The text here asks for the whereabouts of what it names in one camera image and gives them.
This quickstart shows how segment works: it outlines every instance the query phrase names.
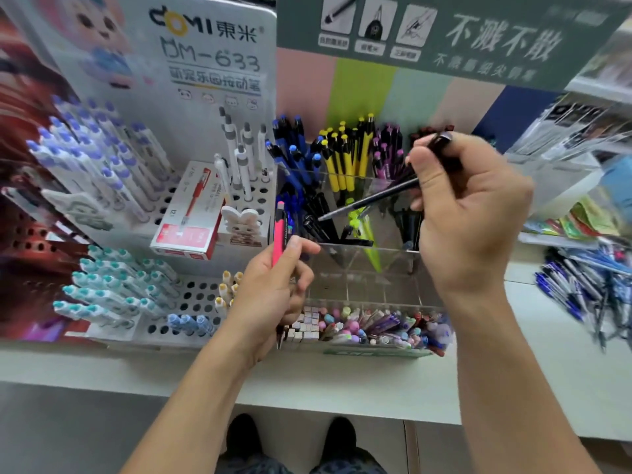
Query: right hand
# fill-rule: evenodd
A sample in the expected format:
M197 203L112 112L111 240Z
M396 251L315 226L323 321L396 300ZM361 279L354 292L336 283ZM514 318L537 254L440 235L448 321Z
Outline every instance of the right hand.
M453 133L443 154L461 160L450 177L426 148L415 142L409 161L421 191L411 204L424 209L420 252L444 302L459 294L503 289L504 272L533 197L533 181L515 171L487 142Z

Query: white counter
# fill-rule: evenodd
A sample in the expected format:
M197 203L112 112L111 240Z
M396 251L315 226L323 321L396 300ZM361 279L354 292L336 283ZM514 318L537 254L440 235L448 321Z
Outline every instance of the white counter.
M506 274L517 320L581 436L632 440L632 351L604 355L586 328L533 286L541 249L518 247ZM346 358L272 352L238 403L415 421L460 423L456 347L445 358ZM0 342L0 381L169 396L190 355Z

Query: shoe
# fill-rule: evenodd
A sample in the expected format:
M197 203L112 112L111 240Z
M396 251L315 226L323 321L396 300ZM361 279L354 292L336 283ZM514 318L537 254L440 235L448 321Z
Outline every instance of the shoe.
M333 459L347 458L353 455L356 447L355 429L347 418L337 417L329 425L325 446L322 448L320 464Z
M229 458L248 459L255 454L263 454L257 425L250 414L240 414L226 432L226 454Z

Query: hand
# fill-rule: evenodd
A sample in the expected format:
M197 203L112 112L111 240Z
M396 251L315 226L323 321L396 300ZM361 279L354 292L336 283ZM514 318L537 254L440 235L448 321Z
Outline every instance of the hand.
M448 177L425 147L415 142L409 161L421 185L411 203L424 209L420 252L444 302L455 294L502 289L511 250L525 222L533 181L515 171L488 143L461 133L443 154L461 160L463 171Z
M318 254L320 246L292 236L273 267L273 246L250 260L225 323L217 334L231 336L244 349L250 367L264 358L276 342L276 327L298 318L313 271L299 260L301 253ZM290 278L296 275L296 284Z

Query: red pen box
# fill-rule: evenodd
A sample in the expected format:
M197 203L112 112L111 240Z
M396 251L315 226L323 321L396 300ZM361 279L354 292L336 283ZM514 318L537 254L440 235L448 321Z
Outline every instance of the red pen box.
M215 166L191 161L150 245L158 254L209 260L224 204Z

